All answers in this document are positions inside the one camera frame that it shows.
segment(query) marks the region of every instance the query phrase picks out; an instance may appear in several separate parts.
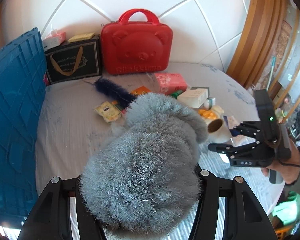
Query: bear face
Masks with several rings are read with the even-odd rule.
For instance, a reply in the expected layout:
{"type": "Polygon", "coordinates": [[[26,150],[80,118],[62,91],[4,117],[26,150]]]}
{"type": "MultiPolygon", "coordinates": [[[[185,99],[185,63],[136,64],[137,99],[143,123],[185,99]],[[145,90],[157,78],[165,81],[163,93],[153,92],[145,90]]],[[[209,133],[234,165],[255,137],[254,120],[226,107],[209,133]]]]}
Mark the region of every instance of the bear face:
{"type": "Polygon", "coordinates": [[[128,64],[148,64],[160,60],[167,39],[163,32],[117,31],[112,36],[117,59],[128,64]]]}

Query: black gift box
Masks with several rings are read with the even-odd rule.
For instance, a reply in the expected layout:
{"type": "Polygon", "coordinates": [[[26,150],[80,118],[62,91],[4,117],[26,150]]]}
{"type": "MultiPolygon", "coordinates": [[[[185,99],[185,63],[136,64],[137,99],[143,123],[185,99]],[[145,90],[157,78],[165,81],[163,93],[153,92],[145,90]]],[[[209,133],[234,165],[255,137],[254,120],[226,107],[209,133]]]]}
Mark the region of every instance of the black gift box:
{"type": "Polygon", "coordinates": [[[85,41],[65,41],[47,50],[45,56],[50,84],[102,74],[100,35],[85,41]]]}

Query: black device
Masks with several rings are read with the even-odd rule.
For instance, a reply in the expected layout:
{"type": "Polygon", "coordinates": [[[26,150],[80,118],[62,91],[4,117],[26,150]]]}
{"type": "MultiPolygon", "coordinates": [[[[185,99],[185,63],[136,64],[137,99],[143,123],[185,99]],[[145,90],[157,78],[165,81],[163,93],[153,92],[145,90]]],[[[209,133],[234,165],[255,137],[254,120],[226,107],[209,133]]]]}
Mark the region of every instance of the black device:
{"type": "MultiPolygon", "coordinates": [[[[219,197],[226,197],[223,240],[277,240],[276,233],[258,199],[245,182],[218,178],[196,167],[202,194],[189,240],[214,240],[219,197]]],[[[69,198],[75,197],[81,240],[106,240],[101,223],[86,209],[79,193],[80,178],[47,184],[27,217],[18,240],[72,240],[69,198]]]]}
{"type": "MultiPolygon", "coordinates": [[[[288,160],[291,158],[290,141],[283,124],[278,124],[272,100],[265,89],[255,90],[254,98],[260,121],[242,122],[233,127],[232,135],[245,135],[255,142],[234,147],[230,144],[208,145],[213,152],[226,154],[231,166],[267,167],[274,159],[288,160]]],[[[283,182],[276,171],[270,170],[270,182],[283,182]]]]}

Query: tissue box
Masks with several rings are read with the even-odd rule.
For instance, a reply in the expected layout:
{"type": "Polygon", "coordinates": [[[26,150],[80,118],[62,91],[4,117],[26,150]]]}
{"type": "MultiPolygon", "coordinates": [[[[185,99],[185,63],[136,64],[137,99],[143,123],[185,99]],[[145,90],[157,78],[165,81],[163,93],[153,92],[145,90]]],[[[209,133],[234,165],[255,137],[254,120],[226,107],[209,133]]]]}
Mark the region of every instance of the tissue box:
{"type": "Polygon", "coordinates": [[[155,73],[157,79],[157,91],[170,95],[177,90],[186,91],[187,83],[179,73],[155,73]]]}
{"type": "Polygon", "coordinates": [[[47,51],[48,49],[52,49],[54,47],[59,46],[61,43],[63,43],[66,40],[66,32],[60,32],[52,34],[48,37],[46,37],[42,41],[43,50],[47,51]]]}
{"type": "Polygon", "coordinates": [[[206,88],[191,88],[178,96],[178,101],[185,103],[191,108],[200,108],[208,98],[209,91],[206,88]]]}

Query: yellow packet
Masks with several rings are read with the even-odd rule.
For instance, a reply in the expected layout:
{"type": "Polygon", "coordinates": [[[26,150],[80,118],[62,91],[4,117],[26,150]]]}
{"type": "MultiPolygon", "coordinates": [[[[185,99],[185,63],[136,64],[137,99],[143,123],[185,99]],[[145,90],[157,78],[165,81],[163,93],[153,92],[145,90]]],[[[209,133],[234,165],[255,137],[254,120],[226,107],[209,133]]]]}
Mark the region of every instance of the yellow packet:
{"type": "Polygon", "coordinates": [[[94,111],[101,115],[107,123],[114,122],[121,117],[120,111],[108,101],[94,108],[94,111]]]}
{"type": "Polygon", "coordinates": [[[135,96],[140,96],[140,95],[144,95],[149,92],[151,92],[150,89],[146,88],[145,86],[142,86],[142,87],[139,87],[139,88],[131,91],[131,94],[135,95],[135,96]]]}
{"type": "Polygon", "coordinates": [[[75,35],[73,37],[71,37],[68,42],[75,42],[75,41],[85,41],[85,40],[89,40],[93,37],[94,33],[83,33],[83,34],[78,34],[75,35]]]}

